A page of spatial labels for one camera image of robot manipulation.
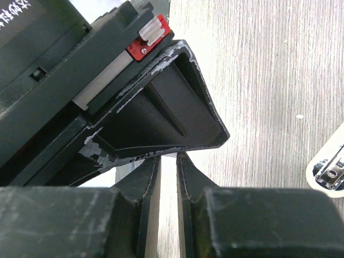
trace wood grain surface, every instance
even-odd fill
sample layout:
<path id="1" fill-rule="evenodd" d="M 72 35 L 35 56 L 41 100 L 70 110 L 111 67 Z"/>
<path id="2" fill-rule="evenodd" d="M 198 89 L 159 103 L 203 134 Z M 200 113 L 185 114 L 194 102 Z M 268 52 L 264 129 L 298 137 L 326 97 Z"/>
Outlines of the wood grain surface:
<path id="1" fill-rule="evenodd" d="M 344 1 L 171 0 L 170 26 L 231 133 L 190 153 L 195 165 L 222 186 L 308 188 L 308 162 L 344 121 Z M 179 257 L 167 224 L 161 257 Z"/>

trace gray wooden table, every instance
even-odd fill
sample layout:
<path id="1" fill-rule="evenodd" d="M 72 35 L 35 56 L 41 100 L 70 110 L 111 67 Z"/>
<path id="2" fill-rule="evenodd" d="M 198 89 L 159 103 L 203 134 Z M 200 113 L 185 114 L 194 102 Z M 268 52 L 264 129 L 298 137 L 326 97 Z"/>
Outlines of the gray wooden table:
<path id="1" fill-rule="evenodd" d="M 344 121 L 344 1 L 171 0 L 170 26 L 231 133 L 190 153 L 195 165 L 222 186 L 307 188 L 308 162 Z M 173 176 L 163 180 L 159 252 L 179 257 L 176 214 L 165 214 Z"/>

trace black label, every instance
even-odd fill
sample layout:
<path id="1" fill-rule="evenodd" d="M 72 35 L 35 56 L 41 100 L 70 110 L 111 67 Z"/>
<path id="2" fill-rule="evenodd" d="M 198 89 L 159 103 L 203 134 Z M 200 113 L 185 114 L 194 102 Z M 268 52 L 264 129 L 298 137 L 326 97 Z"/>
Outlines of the black label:
<path id="1" fill-rule="evenodd" d="M 0 47 L 28 27 L 45 11 L 36 0 L 1 0 Z"/>

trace metal clip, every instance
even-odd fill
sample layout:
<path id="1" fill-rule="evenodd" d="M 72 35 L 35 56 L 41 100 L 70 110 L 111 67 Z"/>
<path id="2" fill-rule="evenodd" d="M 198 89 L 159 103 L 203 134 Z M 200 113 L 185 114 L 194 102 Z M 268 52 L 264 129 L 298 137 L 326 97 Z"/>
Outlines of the metal clip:
<path id="1" fill-rule="evenodd" d="M 336 190 L 344 182 L 344 145 L 315 175 L 316 181 L 326 183 L 326 188 Z"/>

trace red clip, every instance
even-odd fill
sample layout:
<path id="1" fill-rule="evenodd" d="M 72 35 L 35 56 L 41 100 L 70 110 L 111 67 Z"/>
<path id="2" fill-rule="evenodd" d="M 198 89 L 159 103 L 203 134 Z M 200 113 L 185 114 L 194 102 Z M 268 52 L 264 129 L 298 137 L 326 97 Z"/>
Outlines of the red clip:
<path id="1" fill-rule="evenodd" d="M 147 46 L 144 41 L 136 39 L 127 47 L 129 54 L 137 61 L 142 60 L 146 55 L 148 55 L 148 53 L 171 32 L 171 29 L 163 15 L 158 15 L 157 18 L 161 22 L 161 28 L 165 30 L 163 37 L 158 39 L 151 46 Z"/>

